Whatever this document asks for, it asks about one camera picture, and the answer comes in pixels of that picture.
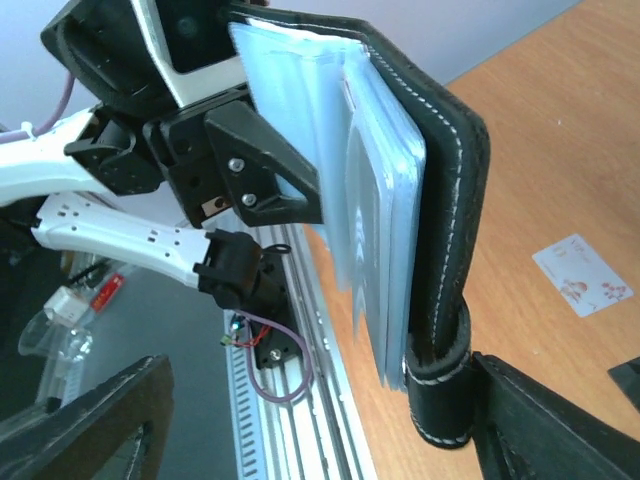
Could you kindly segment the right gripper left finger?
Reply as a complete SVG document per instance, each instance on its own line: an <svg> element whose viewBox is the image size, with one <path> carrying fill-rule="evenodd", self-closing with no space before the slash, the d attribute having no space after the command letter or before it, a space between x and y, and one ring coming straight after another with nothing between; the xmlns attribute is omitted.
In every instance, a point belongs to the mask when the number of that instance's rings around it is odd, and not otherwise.
<svg viewBox="0 0 640 480"><path fill-rule="evenodd" d="M166 355L145 356L64 405L49 398L1 422L3 479L158 476L174 410Z"/></svg>

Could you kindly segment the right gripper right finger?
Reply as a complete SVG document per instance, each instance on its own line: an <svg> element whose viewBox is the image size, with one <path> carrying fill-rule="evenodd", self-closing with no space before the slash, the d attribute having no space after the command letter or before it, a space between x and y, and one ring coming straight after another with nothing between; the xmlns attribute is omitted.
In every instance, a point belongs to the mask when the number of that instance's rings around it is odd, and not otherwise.
<svg viewBox="0 0 640 480"><path fill-rule="evenodd" d="M485 479L637 479L639 441L494 355L473 356Z"/></svg>

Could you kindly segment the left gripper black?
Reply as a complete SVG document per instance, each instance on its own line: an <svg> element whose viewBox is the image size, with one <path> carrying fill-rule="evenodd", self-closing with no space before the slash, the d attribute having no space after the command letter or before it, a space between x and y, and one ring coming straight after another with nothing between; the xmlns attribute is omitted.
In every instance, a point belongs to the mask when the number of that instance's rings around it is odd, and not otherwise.
<svg viewBox="0 0 640 480"><path fill-rule="evenodd" d="M249 227L321 224L317 170L252 104L246 87L231 88L146 122L142 135L195 228L215 215L204 204L229 207L227 194Z"/></svg>

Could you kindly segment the black VIP credit card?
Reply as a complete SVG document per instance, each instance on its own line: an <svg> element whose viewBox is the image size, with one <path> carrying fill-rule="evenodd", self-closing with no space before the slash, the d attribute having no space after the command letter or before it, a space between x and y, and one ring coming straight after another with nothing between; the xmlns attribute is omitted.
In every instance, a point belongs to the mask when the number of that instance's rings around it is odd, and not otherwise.
<svg viewBox="0 0 640 480"><path fill-rule="evenodd" d="M636 357L608 370L611 379L636 407L639 407L639 361Z"/></svg>

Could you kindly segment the white floral credit card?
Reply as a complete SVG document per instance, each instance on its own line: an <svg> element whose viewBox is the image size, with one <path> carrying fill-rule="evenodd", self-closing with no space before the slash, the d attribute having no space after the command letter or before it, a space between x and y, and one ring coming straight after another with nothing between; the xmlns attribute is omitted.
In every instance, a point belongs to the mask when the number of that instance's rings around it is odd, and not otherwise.
<svg viewBox="0 0 640 480"><path fill-rule="evenodd" d="M579 234L539 250L532 259L580 318L634 296L633 289Z"/></svg>

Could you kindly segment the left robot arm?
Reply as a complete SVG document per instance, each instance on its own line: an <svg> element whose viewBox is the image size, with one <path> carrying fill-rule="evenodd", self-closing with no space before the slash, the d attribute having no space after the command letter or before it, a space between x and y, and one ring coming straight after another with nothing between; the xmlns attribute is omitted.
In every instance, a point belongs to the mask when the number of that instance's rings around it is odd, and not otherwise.
<svg viewBox="0 0 640 480"><path fill-rule="evenodd" d="M229 27L297 26L304 12L260 1L70 1L40 38L99 104L1 149L1 235L131 263L277 316L284 284L248 234L206 231L221 200L249 227L318 223L315 167L258 113Z"/></svg>

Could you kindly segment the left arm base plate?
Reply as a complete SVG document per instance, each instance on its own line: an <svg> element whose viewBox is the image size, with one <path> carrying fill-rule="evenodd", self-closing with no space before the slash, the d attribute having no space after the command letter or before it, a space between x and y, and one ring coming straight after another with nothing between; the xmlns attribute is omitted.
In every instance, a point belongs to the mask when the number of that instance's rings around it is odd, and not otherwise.
<svg viewBox="0 0 640 480"><path fill-rule="evenodd" d="M257 287L249 306L244 310L299 334L294 301L288 289L284 269L285 256L290 253L291 247L283 243L271 245L263 250ZM250 329L254 338L259 337L253 347L255 366L259 370L276 367L290 358L302 357L301 348L288 334L255 321L250 321Z"/></svg>

